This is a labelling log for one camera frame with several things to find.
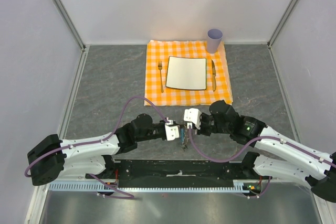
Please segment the metal key organizer blue handle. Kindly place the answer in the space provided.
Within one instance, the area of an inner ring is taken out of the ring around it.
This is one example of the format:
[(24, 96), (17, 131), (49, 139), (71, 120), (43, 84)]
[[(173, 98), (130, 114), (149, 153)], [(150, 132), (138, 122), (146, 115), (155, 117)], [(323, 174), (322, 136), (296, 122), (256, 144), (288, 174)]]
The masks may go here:
[(181, 146), (182, 150), (187, 150), (187, 144), (188, 144), (188, 126), (187, 122), (184, 121), (184, 113), (182, 113), (181, 118), (179, 120), (180, 125), (180, 135), (181, 135)]

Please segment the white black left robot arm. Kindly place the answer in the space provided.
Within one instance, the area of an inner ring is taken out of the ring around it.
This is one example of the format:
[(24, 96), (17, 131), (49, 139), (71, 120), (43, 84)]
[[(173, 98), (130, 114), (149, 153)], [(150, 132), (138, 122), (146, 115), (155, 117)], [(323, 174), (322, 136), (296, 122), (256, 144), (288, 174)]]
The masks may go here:
[(115, 173), (113, 155), (137, 148), (142, 141), (166, 139), (167, 119), (153, 123), (148, 114), (140, 114), (114, 133), (77, 140), (61, 140), (57, 134), (45, 137), (27, 154), (25, 176), (34, 186), (61, 177), (86, 177), (89, 174), (111, 178)]

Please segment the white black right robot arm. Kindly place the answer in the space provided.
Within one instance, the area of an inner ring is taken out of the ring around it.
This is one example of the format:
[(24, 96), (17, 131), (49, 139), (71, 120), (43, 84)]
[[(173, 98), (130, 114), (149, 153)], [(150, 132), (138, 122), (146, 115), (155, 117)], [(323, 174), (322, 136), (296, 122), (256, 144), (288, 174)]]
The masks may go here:
[(280, 157), (277, 161), (258, 153), (247, 153), (240, 166), (245, 178), (256, 175), (282, 178), (308, 187), (326, 201), (335, 202), (335, 154), (302, 145), (256, 118), (239, 115), (223, 100), (211, 104), (209, 112), (192, 109), (185, 113), (185, 119), (191, 121), (198, 134), (228, 134), (244, 148), (250, 146)]

